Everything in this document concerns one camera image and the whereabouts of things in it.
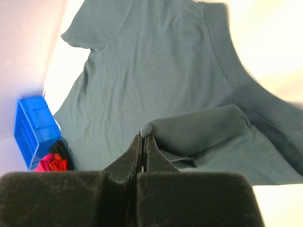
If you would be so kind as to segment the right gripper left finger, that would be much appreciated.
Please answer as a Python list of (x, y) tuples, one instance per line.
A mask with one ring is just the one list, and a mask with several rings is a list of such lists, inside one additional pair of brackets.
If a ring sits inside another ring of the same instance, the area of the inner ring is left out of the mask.
[(102, 171), (14, 172), (0, 179), (3, 227), (134, 227), (143, 139)]

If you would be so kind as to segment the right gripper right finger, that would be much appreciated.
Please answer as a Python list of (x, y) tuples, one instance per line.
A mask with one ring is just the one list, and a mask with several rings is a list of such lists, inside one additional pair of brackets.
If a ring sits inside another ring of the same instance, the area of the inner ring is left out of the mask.
[(139, 227), (262, 227), (250, 183), (235, 173), (182, 173), (149, 135), (145, 172), (137, 176)]

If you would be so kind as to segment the grey blue t shirt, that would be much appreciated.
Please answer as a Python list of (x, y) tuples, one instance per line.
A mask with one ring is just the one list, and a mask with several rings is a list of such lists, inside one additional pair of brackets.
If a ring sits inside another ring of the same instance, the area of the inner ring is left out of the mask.
[(302, 183), (303, 112), (244, 69), (224, 4), (86, 0), (62, 39), (90, 50), (54, 115), (78, 170), (105, 169), (140, 133), (182, 172)]

